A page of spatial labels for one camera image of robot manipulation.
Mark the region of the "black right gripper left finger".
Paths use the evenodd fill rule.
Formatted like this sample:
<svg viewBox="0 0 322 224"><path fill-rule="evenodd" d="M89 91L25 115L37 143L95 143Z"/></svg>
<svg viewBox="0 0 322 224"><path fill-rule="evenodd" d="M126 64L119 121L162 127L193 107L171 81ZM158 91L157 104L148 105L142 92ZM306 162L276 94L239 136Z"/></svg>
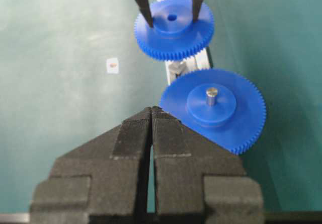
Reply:
<svg viewBox="0 0 322 224"><path fill-rule="evenodd" d="M31 223L142 223L151 109L57 158L30 205Z"/></svg>

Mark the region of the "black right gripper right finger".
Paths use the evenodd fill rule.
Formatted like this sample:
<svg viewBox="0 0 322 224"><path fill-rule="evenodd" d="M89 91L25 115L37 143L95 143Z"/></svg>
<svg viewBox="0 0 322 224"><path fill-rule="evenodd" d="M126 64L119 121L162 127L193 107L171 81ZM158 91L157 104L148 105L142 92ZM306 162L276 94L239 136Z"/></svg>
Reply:
<svg viewBox="0 0 322 224"><path fill-rule="evenodd" d="M161 223L263 223L259 184L241 159L159 107L151 110Z"/></svg>

